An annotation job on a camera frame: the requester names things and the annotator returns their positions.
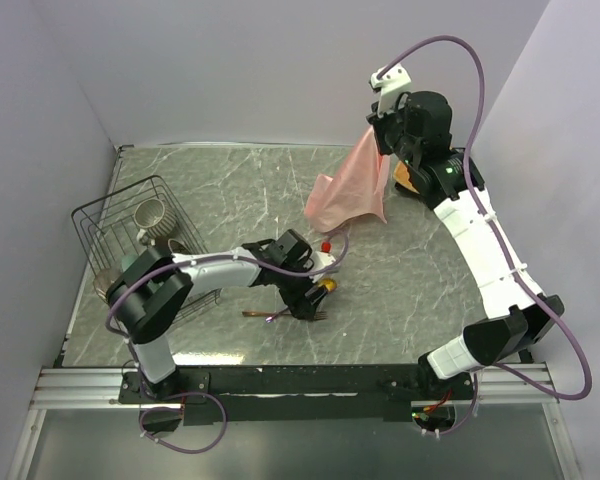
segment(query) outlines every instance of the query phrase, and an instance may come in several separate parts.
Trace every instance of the pink cloth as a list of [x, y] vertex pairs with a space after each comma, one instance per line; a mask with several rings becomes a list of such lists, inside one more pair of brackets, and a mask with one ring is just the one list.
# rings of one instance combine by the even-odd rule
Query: pink cloth
[[373, 213], [387, 223], [382, 197], [389, 178], [389, 163], [378, 152], [370, 127], [333, 178], [323, 174], [316, 178], [304, 209], [311, 226], [318, 232], [329, 232], [366, 213]]

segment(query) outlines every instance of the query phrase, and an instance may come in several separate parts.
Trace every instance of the mug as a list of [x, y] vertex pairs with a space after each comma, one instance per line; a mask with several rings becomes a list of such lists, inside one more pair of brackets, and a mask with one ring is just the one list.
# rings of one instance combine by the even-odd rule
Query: mug
[[168, 237], [178, 224], [173, 209], [158, 198], [150, 198], [138, 205], [133, 221], [139, 229], [136, 240], [142, 245], [148, 245], [157, 237]]

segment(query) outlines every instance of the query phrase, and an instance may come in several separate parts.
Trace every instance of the utensil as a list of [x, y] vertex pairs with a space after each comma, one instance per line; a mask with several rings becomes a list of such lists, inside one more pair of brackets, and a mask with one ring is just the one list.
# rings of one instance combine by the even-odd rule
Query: utensil
[[136, 240], [142, 245], [157, 237], [168, 237], [178, 224], [173, 209], [159, 198], [149, 198], [138, 205], [133, 221], [139, 229]]
[[[259, 312], [259, 311], [254, 311], [254, 310], [243, 310], [242, 311], [242, 316], [243, 317], [271, 317], [272, 315], [275, 315], [276, 312]], [[284, 317], [292, 317], [293, 315], [291, 315], [291, 313], [289, 312], [284, 312], [284, 313], [280, 313], [279, 316], [284, 316]], [[315, 317], [313, 317], [314, 320], [326, 320], [327, 319], [327, 312], [316, 312]]]

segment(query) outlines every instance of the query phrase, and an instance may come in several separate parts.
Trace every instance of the fork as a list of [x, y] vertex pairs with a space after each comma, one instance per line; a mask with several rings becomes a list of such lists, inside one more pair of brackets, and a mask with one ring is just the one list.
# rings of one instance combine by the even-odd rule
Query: fork
[[[275, 315], [275, 312], [258, 312], [258, 311], [254, 311], [254, 310], [243, 310], [242, 311], [243, 317], [271, 317], [273, 315]], [[292, 317], [293, 315], [291, 315], [290, 312], [283, 312], [280, 314], [280, 316]], [[326, 320], [327, 312], [316, 312], [316, 315], [313, 317], [313, 319], [314, 320]]]

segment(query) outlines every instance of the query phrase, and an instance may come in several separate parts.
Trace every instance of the cable connector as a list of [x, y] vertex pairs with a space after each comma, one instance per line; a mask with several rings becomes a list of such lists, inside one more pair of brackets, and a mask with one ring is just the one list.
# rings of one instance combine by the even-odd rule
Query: cable connector
[[489, 222], [493, 222], [493, 221], [497, 220], [498, 215], [496, 214], [495, 210], [489, 210], [487, 213], [482, 215], [482, 218], [484, 218], [485, 222], [489, 223]]
[[527, 268], [528, 268], [528, 265], [526, 263], [521, 263], [516, 268], [507, 271], [507, 273], [505, 273], [504, 275], [498, 275], [498, 276], [492, 278], [491, 280], [489, 280], [488, 282], [484, 282], [484, 283], [478, 285], [478, 288], [481, 289], [483, 287], [486, 287], [487, 285], [491, 285], [494, 282], [498, 282], [498, 281], [502, 282], [502, 281], [504, 281], [505, 278], [512, 276], [514, 273], [522, 273], [522, 272], [526, 271]]
[[[484, 368], [481, 369], [480, 371], [478, 371], [478, 373], [475, 376], [476, 382], [475, 385], [473, 386], [473, 388], [475, 389], [479, 389], [480, 388], [480, 384], [482, 383], [482, 376], [484, 375]], [[471, 412], [471, 414], [473, 415], [473, 417], [477, 417], [478, 416], [478, 408], [480, 407], [480, 399], [482, 397], [480, 395], [478, 395], [476, 397], [476, 404], [473, 406], [473, 412]]]

